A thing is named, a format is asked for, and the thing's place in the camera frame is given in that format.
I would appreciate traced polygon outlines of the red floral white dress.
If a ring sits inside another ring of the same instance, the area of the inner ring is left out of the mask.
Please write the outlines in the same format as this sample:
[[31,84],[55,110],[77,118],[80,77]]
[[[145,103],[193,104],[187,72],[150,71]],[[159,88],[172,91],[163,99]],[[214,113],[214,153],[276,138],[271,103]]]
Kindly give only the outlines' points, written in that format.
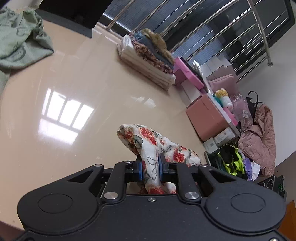
[[185,163],[188,167],[199,166],[201,160],[191,149],[170,141],[161,133],[139,124],[121,125],[117,136],[142,162],[143,181],[131,182],[131,194],[175,194],[176,185],[161,182],[158,157],[164,154],[169,163]]

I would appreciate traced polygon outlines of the stack of folded clothes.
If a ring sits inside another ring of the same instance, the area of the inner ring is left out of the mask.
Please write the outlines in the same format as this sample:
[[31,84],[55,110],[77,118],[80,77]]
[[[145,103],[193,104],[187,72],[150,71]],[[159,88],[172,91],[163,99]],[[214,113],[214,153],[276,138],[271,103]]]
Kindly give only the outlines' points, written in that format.
[[117,45],[119,57],[163,90],[175,84],[175,59],[160,34],[145,28],[124,35]]

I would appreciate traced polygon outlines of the neon yellow black garment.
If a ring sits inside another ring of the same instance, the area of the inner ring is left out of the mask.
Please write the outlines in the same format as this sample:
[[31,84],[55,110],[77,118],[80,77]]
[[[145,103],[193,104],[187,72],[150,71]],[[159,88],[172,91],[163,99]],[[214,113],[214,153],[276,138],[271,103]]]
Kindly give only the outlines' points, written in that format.
[[218,160],[221,162],[222,170],[232,176],[247,180],[242,156],[234,145],[222,146],[218,152]]

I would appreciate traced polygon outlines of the salmon pink storage box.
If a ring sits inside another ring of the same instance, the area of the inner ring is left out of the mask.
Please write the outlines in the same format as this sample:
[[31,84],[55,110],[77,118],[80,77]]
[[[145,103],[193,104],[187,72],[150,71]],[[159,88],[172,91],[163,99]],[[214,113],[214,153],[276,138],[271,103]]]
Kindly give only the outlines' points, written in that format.
[[202,141],[207,141],[230,128],[234,135],[239,136],[235,125],[235,118],[227,114],[226,110],[207,93],[186,109],[186,114],[197,135]]

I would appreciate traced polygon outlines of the pink quilted jacket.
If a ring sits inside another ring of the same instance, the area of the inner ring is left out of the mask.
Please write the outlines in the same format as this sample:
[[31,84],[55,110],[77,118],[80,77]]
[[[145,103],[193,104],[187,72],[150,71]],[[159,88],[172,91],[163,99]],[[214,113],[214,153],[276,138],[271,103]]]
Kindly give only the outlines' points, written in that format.
[[256,110],[254,124],[241,134],[238,147],[245,156],[260,165],[264,176],[274,175],[276,142],[273,113],[266,104]]

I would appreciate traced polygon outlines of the yellow white plush toy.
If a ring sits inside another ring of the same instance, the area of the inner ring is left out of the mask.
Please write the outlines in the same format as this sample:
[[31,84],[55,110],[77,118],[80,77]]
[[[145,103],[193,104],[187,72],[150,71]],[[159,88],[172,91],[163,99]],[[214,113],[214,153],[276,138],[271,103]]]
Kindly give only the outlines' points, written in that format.
[[229,111],[233,110],[233,103],[228,95],[228,92],[222,88],[215,92],[215,97],[219,99],[223,108],[227,108]]

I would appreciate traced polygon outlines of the pink cushion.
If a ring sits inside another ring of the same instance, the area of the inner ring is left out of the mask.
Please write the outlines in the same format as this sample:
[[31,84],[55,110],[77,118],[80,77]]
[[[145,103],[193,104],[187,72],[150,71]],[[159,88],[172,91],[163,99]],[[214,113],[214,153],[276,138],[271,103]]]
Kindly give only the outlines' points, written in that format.
[[210,80],[209,84],[214,93],[222,88],[228,92],[229,96],[234,96],[240,93],[237,85],[237,76],[233,74]]

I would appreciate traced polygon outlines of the steel window railing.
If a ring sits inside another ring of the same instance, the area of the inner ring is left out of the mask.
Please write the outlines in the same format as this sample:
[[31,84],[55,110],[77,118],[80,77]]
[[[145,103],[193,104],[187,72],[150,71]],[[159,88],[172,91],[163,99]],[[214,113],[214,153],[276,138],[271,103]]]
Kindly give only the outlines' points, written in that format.
[[148,28],[187,63],[225,58],[246,75],[263,61],[272,66],[267,35],[254,1],[112,1],[107,29],[120,34]]

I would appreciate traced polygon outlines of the black tablet with cover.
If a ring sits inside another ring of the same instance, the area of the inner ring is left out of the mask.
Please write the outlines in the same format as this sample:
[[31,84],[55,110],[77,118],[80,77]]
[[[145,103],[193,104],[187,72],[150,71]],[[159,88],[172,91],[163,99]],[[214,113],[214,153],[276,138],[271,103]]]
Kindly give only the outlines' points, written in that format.
[[92,29],[110,4],[108,0],[43,0],[36,13],[44,20],[91,38]]

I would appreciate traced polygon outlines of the green patterned garment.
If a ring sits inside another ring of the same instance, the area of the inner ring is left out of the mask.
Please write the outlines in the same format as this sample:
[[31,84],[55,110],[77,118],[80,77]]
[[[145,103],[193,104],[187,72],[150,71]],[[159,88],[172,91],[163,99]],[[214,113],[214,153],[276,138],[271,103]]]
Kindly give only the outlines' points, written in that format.
[[17,14],[6,6],[1,9],[0,48],[1,92],[12,70],[26,68],[54,53],[43,20],[33,9]]

